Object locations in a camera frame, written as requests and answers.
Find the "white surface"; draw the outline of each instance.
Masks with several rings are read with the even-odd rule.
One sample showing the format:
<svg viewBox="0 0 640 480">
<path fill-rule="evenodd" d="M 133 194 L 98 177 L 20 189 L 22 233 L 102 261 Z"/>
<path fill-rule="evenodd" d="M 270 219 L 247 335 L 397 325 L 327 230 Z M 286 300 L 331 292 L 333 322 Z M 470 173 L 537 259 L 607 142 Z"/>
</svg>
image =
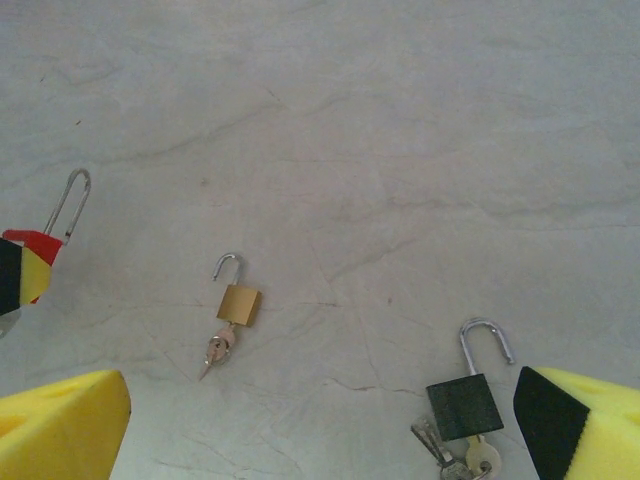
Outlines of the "white surface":
<svg viewBox="0 0 640 480">
<path fill-rule="evenodd" d="M 122 370 L 114 480 L 436 479 L 409 426 L 474 315 L 518 357 L 474 334 L 503 479 L 536 478 L 520 366 L 640 386 L 639 2 L 0 9 L 0 228 L 94 180 L 0 394 Z M 264 308 L 198 383 L 228 250 Z"/>
</svg>

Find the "black padlock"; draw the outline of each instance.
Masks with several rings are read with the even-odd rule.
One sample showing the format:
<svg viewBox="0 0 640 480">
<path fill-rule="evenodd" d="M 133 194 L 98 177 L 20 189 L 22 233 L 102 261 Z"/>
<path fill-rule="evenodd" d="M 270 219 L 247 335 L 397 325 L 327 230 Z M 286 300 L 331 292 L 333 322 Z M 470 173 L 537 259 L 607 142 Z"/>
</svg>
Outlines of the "black padlock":
<svg viewBox="0 0 640 480">
<path fill-rule="evenodd" d="M 488 327 L 498 339 L 507 363 L 515 363 L 507 338 L 495 322 L 473 318 L 462 326 L 460 342 L 469 365 L 469 376 L 427 387 L 438 431 L 445 442 L 504 428 L 487 379 L 478 373 L 467 343 L 467 332 L 477 326 Z"/>
</svg>

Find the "yellow foam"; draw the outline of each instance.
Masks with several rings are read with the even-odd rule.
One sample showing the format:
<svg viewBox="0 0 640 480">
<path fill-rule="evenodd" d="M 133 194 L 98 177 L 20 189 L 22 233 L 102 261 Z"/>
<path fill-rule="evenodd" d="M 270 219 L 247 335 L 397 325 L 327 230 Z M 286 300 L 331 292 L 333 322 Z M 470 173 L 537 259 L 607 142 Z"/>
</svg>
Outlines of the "yellow foam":
<svg viewBox="0 0 640 480">
<path fill-rule="evenodd" d="M 20 266 L 20 305 L 38 298 L 49 288 L 51 266 L 26 247 L 22 247 Z"/>
<path fill-rule="evenodd" d="M 130 408 L 113 370 L 0 399 L 0 478 L 107 480 Z"/>
<path fill-rule="evenodd" d="M 640 479 L 640 391 L 552 368 L 536 370 L 590 409 L 565 479 Z"/>
</svg>

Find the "gray floor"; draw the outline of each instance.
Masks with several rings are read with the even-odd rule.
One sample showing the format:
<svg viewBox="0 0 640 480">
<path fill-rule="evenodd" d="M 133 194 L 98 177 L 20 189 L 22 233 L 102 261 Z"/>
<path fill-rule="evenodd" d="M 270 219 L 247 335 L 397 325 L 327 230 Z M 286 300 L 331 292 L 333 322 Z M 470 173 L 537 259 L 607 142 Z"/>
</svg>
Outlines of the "gray floor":
<svg viewBox="0 0 640 480">
<path fill-rule="evenodd" d="M 521 366 L 640 386 L 640 2 L 0 12 L 0 229 L 41 229 L 73 168 L 94 180 L 0 341 L 0 394 L 120 369 L 114 480 L 435 480 L 409 425 L 425 386 L 465 373 L 476 315 L 518 358 L 473 335 L 504 480 L 536 478 Z M 198 383 L 228 250 L 264 308 Z"/>
</svg>

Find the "brass padlock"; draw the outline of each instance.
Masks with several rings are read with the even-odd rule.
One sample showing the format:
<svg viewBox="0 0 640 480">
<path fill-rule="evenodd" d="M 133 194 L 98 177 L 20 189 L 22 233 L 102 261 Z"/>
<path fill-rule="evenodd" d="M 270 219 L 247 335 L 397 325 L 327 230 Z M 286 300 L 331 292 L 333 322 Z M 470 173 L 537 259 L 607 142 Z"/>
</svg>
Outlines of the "brass padlock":
<svg viewBox="0 0 640 480">
<path fill-rule="evenodd" d="M 254 288 L 238 285 L 244 271 L 244 259 L 237 253 L 224 254 L 213 269 L 213 281 L 218 279 L 222 264 L 230 258 L 238 262 L 238 269 L 233 277 L 233 283 L 227 286 L 227 291 L 224 292 L 217 316 L 220 320 L 226 320 L 233 325 L 251 327 L 260 310 L 262 293 Z"/>
</svg>

